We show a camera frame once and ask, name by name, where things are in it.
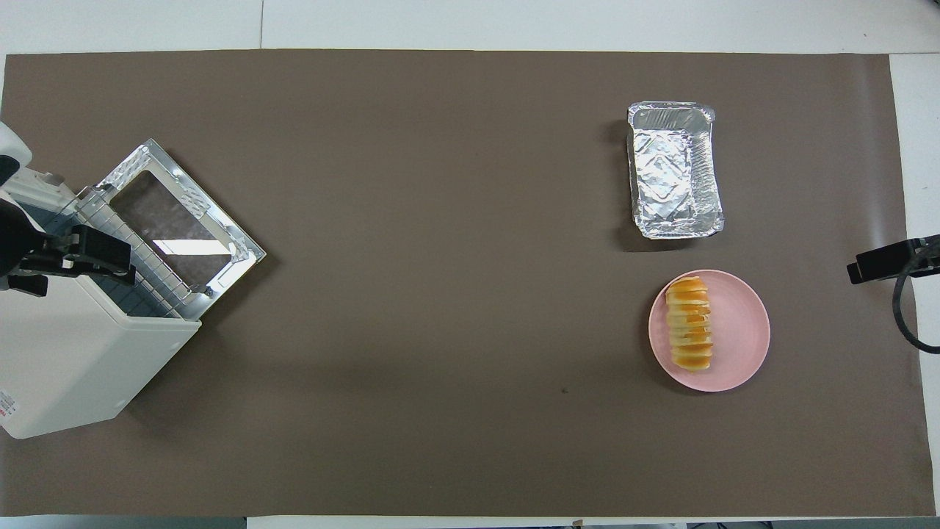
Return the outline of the pink round plate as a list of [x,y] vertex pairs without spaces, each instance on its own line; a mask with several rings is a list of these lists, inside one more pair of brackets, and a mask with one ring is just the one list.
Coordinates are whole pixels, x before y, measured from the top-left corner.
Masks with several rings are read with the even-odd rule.
[[[690,371],[675,364],[669,342],[668,288],[687,277],[708,287],[712,357],[709,367]],[[661,368],[672,379],[699,392],[725,392],[748,382],[766,358],[771,325],[761,298],[741,278],[716,269],[695,269],[679,275],[656,295],[646,325],[649,345]]]

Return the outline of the glass oven door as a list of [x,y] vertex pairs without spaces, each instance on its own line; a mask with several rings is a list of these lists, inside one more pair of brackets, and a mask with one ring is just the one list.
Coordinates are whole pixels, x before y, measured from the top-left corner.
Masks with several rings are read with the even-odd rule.
[[108,198],[130,188],[169,207],[160,214],[154,244],[198,298],[215,299],[267,257],[185,169],[155,140],[146,140],[112,170],[97,190]]

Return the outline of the cream toaster oven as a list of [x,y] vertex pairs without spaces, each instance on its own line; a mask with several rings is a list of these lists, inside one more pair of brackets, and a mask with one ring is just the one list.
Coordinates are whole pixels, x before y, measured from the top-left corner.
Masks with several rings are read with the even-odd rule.
[[90,276],[0,291],[0,429],[28,439],[115,418],[201,328],[128,316]]

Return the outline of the sliced golden bread loaf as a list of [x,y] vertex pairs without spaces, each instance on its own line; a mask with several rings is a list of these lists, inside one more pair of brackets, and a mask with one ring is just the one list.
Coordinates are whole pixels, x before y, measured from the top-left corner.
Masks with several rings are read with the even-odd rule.
[[665,292],[672,362],[695,373],[708,370],[714,355],[709,289],[702,277],[675,280]]

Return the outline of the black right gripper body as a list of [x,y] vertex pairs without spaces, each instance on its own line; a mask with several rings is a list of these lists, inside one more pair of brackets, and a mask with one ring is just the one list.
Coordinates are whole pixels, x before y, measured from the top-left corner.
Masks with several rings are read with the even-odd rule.
[[940,234],[910,239],[911,258],[907,261],[907,276],[933,276],[940,274]]

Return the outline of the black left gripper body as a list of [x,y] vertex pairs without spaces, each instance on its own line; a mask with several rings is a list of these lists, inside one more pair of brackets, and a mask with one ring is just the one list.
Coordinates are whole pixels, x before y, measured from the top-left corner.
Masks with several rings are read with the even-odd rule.
[[0,276],[9,275],[31,252],[42,250],[47,238],[17,204],[0,200]]

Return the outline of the brown table mat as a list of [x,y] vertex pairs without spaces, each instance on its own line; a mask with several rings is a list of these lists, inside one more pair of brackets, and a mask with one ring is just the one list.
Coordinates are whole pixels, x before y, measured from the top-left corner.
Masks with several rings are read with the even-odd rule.
[[[714,108],[713,237],[638,231],[636,101]],[[268,253],[117,418],[0,434],[7,515],[933,515],[919,354],[846,274],[907,235],[887,56],[33,54],[0,118],[73,187],[153,138]],[[649,345],[695,269],[771,325],[725,392]]]

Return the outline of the aluminium foil tray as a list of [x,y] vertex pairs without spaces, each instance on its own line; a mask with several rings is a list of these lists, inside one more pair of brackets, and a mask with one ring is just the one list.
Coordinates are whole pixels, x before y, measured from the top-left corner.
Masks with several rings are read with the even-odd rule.
[[716,113],[694,101],[628,108],[632,218],[651,240],[713,237],[725,228],[714,161]]

